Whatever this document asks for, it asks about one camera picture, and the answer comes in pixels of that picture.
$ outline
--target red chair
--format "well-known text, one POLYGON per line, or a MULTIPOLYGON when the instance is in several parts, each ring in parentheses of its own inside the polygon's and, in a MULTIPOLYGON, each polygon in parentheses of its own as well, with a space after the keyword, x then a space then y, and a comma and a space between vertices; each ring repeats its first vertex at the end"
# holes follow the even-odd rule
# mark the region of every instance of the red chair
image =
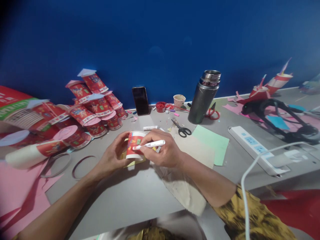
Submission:
POLYGON ((281 221, 320 240, 320 190, 278 192, 287 199, 264 200, 268 209, 281 221))

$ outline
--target red-handled scissors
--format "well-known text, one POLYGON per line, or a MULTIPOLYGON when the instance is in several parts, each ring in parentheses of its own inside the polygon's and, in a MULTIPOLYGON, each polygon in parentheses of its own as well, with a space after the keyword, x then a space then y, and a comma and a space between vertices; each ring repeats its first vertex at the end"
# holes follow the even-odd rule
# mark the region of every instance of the red-handled scissors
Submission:
POLYGON ((206 117, 210 118, 211 120, 217 120, 217 119, 220 118, 220 113, 215 110, 215 107, 216 107, 216 103, 214 103, 214 104, 212 105, 212 107, 209 108, 209 114, 206 115, 206 117), (217 115, 218 115, 216 118, 212 117, 212 115, 213 115, 214 113, 217 113, 217 115))

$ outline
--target blue paper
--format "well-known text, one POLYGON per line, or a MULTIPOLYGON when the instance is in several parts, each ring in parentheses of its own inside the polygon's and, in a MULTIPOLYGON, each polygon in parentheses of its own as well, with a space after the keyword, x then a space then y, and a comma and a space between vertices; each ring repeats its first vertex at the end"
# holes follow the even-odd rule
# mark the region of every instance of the blue paper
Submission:
POLYGON ((306 111, 306 109, 304 107, 301 107, 299 105, 289 104, 288 106, 292 107, 292 108, 295 108, 295 109, 298 109, 298 110, 301 110, 301 111, 306 111))
POLYGON ((286 125, 286 123, 281 117, 267 116, 267 119, 277 128, 290 130, 290 128, 286 125))

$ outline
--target power strip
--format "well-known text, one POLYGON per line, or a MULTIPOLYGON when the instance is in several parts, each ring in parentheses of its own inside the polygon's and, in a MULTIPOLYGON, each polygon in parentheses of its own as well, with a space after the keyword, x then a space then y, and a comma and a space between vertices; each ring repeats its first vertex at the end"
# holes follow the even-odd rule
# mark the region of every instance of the power strip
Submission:
MULTIPOLYGON (((246 130, 242 127, 231 127, 229 128, 229 133, 234 137, 234 139, 240 143, 240 145, 255 159, 260 153, 267 151, 267 149, 259 143, 254 137, 252 137, 246 130)), ((260 157, 258 164, 266 171, 270 176, 278 176, 285 172, 289 172, 290 168, 287 166, 282 166, 280 168, 274 167, 269 163, 268 158, 274 157, 272 153, 266 153, 260 157)))

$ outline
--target phone screen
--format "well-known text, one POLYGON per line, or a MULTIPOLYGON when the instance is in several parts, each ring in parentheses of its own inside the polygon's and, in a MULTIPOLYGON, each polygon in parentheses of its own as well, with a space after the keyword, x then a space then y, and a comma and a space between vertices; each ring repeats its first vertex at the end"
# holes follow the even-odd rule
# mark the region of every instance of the phone screen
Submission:
POLYGON ((149 114, 149 104, 145 87, 132 88, 134 103, 136 104, 138 115, 149 114))

